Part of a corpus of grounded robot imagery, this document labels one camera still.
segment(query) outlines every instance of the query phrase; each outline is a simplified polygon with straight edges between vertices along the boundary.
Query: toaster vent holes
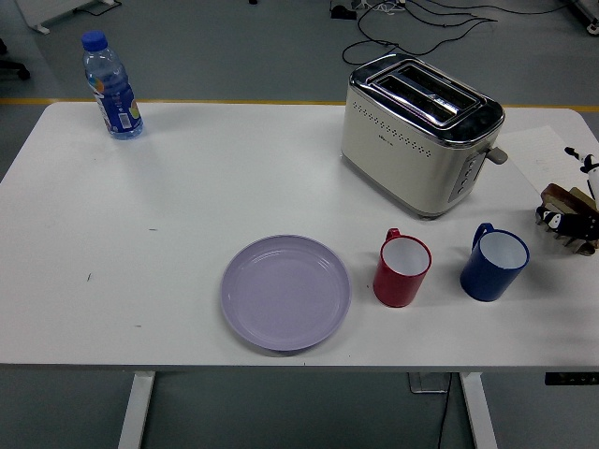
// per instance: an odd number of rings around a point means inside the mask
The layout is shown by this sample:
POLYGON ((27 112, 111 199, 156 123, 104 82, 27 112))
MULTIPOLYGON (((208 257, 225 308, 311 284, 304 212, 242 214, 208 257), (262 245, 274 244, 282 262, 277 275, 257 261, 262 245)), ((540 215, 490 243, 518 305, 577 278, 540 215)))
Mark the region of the toaster vent holes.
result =
POLYGON ((418 147, 418 152, 419 152, 420 154, 424 154, 424 155, 425 155, 425 156, 427 156, 427 157, 431 157, 431 151, 430 151, 430 150, 425 150, 425 149, 424 149, 424 148, 422 148, 422 147, 418 147))
POLYGON ((362 114, 369 121, 374 122, 380 126, 380 128, 384 131, 387 131, 394 138, 396 138, 399 142, 403 142, 405 145, 412 147, 412 150, 418 151, 420 154, 425 155, 426 157, 431 157, 431 152, 429 150, 425 150, 421 146, 418 146, 416 142, 407 138, 402 133, 398 132, 397 129, 391 127, 390 124, 386 124, 384 121, 379 119, 376 115, 369 112, 366 108, 362 107, 358 102, 354 101, 352 106, 355 110, 357 110, 360 114, 362 114))

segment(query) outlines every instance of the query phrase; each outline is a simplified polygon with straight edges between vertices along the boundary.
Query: red mug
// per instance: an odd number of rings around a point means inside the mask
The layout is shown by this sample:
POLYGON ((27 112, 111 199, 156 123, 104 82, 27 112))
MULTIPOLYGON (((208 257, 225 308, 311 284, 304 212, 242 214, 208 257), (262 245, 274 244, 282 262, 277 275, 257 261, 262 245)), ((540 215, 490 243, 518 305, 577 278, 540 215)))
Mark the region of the red mug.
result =
POLYGON ((397 228, 389 229, 374 274, 373 290, 378 300, 389 307, 410 304, 431 262, 427 245, 400 234, 397 228))

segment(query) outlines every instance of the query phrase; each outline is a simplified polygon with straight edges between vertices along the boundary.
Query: toaster lever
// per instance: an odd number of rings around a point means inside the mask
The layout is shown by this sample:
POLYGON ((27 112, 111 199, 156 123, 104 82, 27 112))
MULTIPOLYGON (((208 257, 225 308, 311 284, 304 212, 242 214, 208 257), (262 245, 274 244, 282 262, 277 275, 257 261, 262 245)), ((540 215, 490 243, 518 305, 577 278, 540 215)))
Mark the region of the toaster lever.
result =
POLYGON ((489 159, 493 164, 500 166, 507 160, 507 153, 499 147, 494 147, 491 148, 487 153, 487 159, 489 159))

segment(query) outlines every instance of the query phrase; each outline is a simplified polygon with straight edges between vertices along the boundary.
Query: plate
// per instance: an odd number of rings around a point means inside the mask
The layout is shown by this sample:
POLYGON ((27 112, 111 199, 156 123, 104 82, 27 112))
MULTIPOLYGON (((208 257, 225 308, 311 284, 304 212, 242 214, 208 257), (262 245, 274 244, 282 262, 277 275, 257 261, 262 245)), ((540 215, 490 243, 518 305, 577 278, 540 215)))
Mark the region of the plate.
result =
POLYGON ((323 244, 273 236, 241 250, 226 268, 221 305, 246 340, 274 351, 297 351, 343 322, 351 286, 343 262, 323 244))

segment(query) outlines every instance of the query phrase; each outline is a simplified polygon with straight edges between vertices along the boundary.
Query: gray floor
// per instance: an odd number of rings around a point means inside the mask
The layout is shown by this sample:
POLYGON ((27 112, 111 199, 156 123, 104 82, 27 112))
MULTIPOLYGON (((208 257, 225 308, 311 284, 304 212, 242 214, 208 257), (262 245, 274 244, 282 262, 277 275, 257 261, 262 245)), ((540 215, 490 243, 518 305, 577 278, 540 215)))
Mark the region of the gray floor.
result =
MULTIPOLYGON (((0 71, 0 179, 46 99, 91 98, 80 61, 79 37, 86 30, 106 32, 137 97, 148 100, 343 102, 354 67, 342 60, 342 50, 363 38, 356 22, 329 17, 326 0, 259 0, 257 6, 245 0, 123 3, 100 17, 66 14, 46 22, 51 32, 43 36, 25 26, 12 0, 0 2, 6 58, 25 63, 32 73, 21 81, 0 71)), ((560 0, 493 3, 520 11, 562 5, 560 0)), ((412 10, 430 21, 462 20, 412 10)), ((567 10, 525 16, 484 8, 476 14, 497 22, 477 26, 422 59, 504 105, 589 110, 581 113, 599 137, 599 38, 589 36, 567 10)), ((411 51, 426 51, 465 31, 417 23, 404 13, 373 12, 362 24, 374 37, 411 51)), ((369 44, 347 57, 365 62, 387 50, 369 44)), ((543 373, 488 373, 483 381, 501 449, 596 447, 596 387, 545 387, 543 373)), ((130 374, 118 371, 5 367, 0 447, 116 447, 130 382, 130 374)), ((444 401, 412 395, 402 373, 169 373, 156 380, 143 446, 435 447, 444 401)), ((456 383, 443 447, 472 446, 456 383)))

